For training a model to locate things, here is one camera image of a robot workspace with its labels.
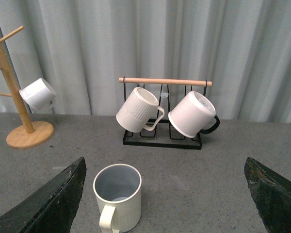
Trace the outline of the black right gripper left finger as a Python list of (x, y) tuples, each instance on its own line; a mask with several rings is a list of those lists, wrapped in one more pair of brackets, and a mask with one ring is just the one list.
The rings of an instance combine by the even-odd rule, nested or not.
[(0, 216), (0, 233), (68, 233), (86, 177), (80, 157), (19, 205)]

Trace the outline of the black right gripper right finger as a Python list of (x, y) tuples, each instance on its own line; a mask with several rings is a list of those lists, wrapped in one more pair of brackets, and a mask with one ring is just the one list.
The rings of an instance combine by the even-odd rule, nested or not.
[(291, 181), (252, 157), (244, 174), (259, 216), (269, 233), (291, 233)]

